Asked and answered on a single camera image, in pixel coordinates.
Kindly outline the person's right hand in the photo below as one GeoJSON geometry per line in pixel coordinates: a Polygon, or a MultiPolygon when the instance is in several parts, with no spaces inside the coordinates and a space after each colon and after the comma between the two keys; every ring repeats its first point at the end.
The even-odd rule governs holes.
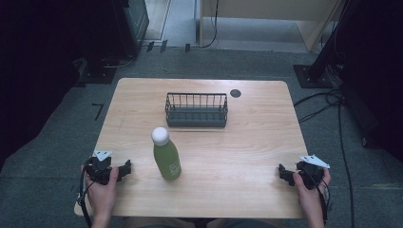
{"type": "Polygon", "coordinates": [[[306,218],[323,219],[323,212],[319,193],[316,189],[308,190],[303,183],[302,177],[294,173],[295,187],[298,199],[306,218]]]}

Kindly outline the black stand with base plate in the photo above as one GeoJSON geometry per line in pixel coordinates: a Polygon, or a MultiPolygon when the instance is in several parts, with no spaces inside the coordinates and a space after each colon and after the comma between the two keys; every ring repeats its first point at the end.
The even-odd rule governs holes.
{"type": "Polygon", "coordinates": [[[324,48],[318,54],[311,65],[293,65],[299,85],[302,88],[332,88],[331,79],[326,73],[326,68],[331,60],[337,56],[341,58],[342,52],[337,49],[338,35],[346,28],[348,21],[354,15],[361,0],[345,0],[337,25],[324,48]]]}
{"type": "Polygon", "coordinates": [[[87,69],[83,83],[110,84],[116,70],[129,65],[140,51],[135,0],[85,0],[83,53],[87,69]]]}

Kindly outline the green bottle with white cap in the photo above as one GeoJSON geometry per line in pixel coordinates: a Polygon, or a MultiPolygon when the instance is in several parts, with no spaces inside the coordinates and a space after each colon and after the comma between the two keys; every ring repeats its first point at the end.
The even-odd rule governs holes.
{"type": "Polygon", "coordinates": [[[164,179],[175,180],[182,172],[176,145],[170,140],[164,127],[156,127],[151,133],[154,143],[154,159],[164,179]]]}

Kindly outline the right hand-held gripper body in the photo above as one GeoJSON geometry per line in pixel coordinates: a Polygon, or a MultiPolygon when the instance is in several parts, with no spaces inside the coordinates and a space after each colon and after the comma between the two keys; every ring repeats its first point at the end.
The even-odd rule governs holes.
{"type": "Polygon", "coordinates": [[[297,171],[308,189],[313,189],[320,184],[324,176],[324,168],[329,167],[329,163],[316,155],[300,156],[297,163],[297,171]]]}

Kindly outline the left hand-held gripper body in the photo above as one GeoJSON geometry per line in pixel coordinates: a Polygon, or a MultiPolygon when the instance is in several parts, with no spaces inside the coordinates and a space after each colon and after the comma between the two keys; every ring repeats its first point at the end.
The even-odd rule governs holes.
{"type": "Polygon", "coordinates": [[[111,151],[95,150],[84,165],[86,174],[92,181],[106,185],[111,171],[111,151]]]}

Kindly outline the person's left hand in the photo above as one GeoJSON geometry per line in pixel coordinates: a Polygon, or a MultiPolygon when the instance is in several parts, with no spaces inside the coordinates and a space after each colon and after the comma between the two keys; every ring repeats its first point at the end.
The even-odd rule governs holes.
{"type": "Polygon", "coordinates": [[[88,197],[93,210],[94,218],[110,218],[116,199],[116,180],[118,178],[118,168],[113,167],[110,171],[107,185],[92,181],[85,176],[88,186],[88,197]]]}

